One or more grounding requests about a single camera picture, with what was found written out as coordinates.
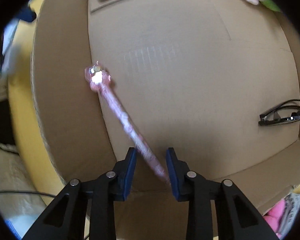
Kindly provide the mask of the pink decorated pen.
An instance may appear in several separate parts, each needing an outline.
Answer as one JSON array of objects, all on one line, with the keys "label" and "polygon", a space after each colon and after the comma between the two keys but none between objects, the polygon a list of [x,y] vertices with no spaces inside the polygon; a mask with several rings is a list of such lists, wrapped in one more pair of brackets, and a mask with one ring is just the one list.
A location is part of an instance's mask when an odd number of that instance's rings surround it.
[{"label": "pink decorated pen", "polygon": [[159,179],[169,184],[170,179],[165,168],[162,166],[151,148],[147,145],[145,139],[143,139],[142,135],[138,132],[138,129],[133,124],[119,98],[113,92],[113,89],[111,88],[111,75],[100,65],[99,62],[85,68],[84,74],[85,79],[89,83],[90,89],[104,98],[110,110],[121,123],[124,132],[128,135],[130,140],[134,142],[134,145],[149,168]]}]

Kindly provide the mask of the grey printed cloth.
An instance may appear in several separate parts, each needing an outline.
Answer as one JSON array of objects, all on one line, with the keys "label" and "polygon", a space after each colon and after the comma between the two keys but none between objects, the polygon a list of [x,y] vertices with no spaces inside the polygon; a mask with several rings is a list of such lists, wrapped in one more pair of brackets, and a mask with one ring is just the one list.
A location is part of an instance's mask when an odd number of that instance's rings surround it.
[{"label": "grey printed cloth", "polygon": [[280,225],[278,234],[281,238],[285,238],[291,230],[294,222],[299,217],[300,213],[300,193],[291,193],[284,198],[285,208],[282,217],[280,218]]}]

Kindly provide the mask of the cardboard box tray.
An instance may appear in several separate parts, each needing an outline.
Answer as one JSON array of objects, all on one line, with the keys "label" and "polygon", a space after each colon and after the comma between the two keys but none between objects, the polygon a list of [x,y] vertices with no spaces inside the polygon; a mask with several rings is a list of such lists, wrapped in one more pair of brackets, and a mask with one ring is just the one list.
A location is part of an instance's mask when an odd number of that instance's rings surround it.
[{"label": "cardboard box tray", "polygon": [[97,62],[162,164],[172,147],[261,213],[300,184],[300,122],[258,124],[300,98],[300,38],[285,16],[244,0],[44,0],[32,89],[64,182],[97,178],[133,146],[85,79]]}]

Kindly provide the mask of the pink plush toy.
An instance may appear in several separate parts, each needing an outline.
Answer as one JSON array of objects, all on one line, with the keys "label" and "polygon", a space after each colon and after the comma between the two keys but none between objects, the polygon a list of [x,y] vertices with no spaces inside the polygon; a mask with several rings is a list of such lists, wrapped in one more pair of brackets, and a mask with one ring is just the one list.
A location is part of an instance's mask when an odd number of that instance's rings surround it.
[{"label": "pink plush toy", "polygon": [[276,233],[279,239],[283,239],[285,227],[288,222],[289,213],[290,205],[285,199],[282,199],[263,216],[264,220]]}]

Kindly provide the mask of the black sunglasses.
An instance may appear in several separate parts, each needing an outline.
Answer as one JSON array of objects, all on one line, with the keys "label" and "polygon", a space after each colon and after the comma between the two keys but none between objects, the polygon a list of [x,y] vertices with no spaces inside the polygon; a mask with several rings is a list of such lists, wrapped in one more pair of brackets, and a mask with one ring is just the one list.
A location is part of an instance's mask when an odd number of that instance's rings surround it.
[{"label": "black sunglasses", "polygon": [[259,126],[285,125],[300,121],[300,99],[290,99],[259,115]]}]

